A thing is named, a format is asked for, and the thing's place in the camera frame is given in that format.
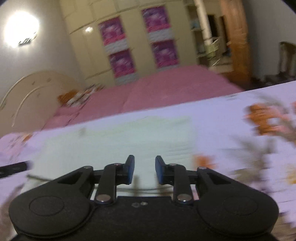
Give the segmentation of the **brown wooden door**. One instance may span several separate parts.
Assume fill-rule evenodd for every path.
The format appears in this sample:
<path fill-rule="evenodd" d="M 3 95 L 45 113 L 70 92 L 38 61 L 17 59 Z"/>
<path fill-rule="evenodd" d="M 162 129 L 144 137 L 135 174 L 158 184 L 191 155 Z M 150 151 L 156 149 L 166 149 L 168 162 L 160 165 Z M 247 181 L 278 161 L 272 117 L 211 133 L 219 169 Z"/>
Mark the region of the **brown wooden door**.
<path fill-rule="evenodd" d="M 233 63 L 232 82 L 248 87 L 252 76 L 248 24 L 242 1 L 221 1 Z"/>

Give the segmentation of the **pale green towel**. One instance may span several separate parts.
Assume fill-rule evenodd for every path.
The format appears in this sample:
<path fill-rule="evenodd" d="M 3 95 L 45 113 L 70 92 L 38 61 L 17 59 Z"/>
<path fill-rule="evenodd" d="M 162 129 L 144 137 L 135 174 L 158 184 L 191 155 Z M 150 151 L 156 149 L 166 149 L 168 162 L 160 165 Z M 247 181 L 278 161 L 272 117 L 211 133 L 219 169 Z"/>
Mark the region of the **pale green towel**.
<path fill-rule="evenodd" d="M 99 170 L 125 163 L 129 155 L 135 158 L 132 184 L 120 185 L 119 196 L 171 195 L 171 186 L 158 183 L 155 158 L 161 156 L 167 164 L 193 168 L 191 121 L 151 116 L 107 130 L 83 127 L 61 133 L 43 141 L 40 151 L 33 155 L 29 175 L 49 181 L 82 166 Z"/>

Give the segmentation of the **dark wooden chair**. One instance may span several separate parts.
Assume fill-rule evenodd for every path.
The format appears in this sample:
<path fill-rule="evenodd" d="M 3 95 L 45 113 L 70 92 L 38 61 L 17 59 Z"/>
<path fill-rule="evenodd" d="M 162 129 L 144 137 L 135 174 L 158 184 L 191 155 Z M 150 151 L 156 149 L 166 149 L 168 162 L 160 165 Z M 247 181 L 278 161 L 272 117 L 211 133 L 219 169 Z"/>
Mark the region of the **dark wooden chair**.
<path fill-rule="evenodd" d="M 295 44 L 280 42 L 278 73 L 264 77 L 267 86 L 295 81 Z"/>

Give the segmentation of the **open shelf unit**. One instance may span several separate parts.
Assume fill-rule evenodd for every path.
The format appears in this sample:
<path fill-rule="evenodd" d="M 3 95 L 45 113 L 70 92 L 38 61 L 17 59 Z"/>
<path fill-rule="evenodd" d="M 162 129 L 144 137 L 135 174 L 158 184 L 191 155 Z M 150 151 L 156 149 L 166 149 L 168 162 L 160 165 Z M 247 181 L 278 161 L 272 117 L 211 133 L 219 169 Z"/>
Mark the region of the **open shelf unit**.
<path fill-rule="evenodd" d="M 221 37 L 212 36 L 204 2 L 183 1 L 183 3 L 189 15 L 198 63 L 209 68 L 217 66 L 222 59 Z"/>

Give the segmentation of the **orange patterned pillow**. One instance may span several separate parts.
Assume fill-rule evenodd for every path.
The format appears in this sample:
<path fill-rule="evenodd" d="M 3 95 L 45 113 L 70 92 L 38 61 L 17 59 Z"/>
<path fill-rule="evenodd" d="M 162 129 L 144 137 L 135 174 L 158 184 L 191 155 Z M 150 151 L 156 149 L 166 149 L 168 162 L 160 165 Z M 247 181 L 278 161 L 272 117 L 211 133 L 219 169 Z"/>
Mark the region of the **orange patterned pillow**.
<path fill-rule="evenodd" d="M 92 94 L 104 88 L 105 86 L 102 84 L 93 84 L 85 90 L 71 90 L 65 94 L 61 94 L 57 97 L 57 99 L 60 105 L 63 107 L 81 106 L 89 99 Z"/>

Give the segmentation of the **pink quilt bedspread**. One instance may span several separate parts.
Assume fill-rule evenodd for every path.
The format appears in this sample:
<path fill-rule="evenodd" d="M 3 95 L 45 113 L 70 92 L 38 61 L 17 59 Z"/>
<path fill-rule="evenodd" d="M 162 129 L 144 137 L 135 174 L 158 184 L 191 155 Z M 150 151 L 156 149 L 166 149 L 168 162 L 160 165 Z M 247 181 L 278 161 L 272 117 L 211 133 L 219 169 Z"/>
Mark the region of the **pink quilt bedspread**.
<path fill-rule="evenodd" d="M 160 108 L 242 92 L 203 66 L 165 70 L 135 82 L 99 90 L 76 107 L 60 107 L 44 125 L 59 128 L 136 110 Z"/>

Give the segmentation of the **wall lamp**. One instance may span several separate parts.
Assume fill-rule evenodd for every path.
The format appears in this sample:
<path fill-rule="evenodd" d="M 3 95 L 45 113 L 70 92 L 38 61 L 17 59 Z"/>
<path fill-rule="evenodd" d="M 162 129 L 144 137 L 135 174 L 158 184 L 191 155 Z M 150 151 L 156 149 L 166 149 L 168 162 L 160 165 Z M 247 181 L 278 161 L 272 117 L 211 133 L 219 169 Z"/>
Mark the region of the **wall lamp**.
<path fill-rule="evenodd" d="M 27 11 L 15 11 L 4 25 L 4 43 L 16 48 L 30 44 L 38 35 L 39 19 Z"/>

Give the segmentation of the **cream curved headboard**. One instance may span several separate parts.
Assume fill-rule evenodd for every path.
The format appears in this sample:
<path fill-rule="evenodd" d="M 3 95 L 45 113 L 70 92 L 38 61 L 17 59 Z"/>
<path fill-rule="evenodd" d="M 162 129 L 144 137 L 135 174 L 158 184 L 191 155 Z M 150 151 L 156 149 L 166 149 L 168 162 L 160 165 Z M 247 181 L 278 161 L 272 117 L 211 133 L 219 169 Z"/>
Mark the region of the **cream curved headboard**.
<path fill-rule="evenodd" d="M 1 137 L 41 130 L 60 107 L 58 96 L 81 89 L 74 78 L 56 71 L 39 71 L 23 77 L 1 101 Z"/>

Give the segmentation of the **cream wardrobe with posters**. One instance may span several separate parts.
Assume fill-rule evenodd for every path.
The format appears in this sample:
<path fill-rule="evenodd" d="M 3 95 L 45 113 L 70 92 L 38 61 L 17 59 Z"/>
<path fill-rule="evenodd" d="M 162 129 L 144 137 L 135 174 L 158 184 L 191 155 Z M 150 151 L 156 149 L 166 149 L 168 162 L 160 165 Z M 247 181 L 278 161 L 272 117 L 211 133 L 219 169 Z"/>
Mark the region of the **cream wardrobe with posters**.
<path fill-rule="evenodd" d="M 60 1 L 85 82 L 122 85 L 197 63 L 183 1 Z"/>

